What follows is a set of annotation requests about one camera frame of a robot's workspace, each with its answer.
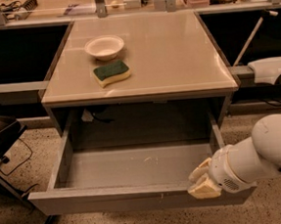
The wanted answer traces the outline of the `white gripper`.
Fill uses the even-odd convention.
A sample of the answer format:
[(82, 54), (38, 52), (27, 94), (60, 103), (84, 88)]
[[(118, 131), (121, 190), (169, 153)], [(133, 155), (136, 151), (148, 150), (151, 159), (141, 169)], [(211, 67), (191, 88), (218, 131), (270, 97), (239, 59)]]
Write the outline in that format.
[(229, 152), (232, 146), (228, 145), (216, 151), (212, 158), (207, 158), (194, 169), (189, 177), (193, 182), (188, 188), (188, 194), (195, 199), (211, 199), (221, 196), (221, 190), (234, 194), (250, 189), (256, 183), (247, 183), (241, 180), (229, 164)]

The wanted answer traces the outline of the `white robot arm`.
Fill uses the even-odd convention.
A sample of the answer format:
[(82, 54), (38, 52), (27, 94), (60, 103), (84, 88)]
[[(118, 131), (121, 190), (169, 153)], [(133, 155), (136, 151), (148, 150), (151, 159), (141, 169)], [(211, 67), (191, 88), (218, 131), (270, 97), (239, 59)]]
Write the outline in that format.
[(227, 145), (205, 159), (189, 175), (188, 194), (195, 199), (217, 198), (252, 188), (258, 180), (281, 176), (281, 114), (259, 120), (252, 135)]

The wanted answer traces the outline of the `white robot base shell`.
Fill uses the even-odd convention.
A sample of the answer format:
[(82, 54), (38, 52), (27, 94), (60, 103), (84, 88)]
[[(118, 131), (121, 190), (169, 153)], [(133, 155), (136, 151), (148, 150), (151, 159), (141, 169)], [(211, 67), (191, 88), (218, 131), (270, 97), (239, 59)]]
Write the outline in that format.
[(281, 76), (281, 57), (263, 58), (248, 63), (248, 68), (255, 74), (256, 84), (274, 85), (277, 78)]

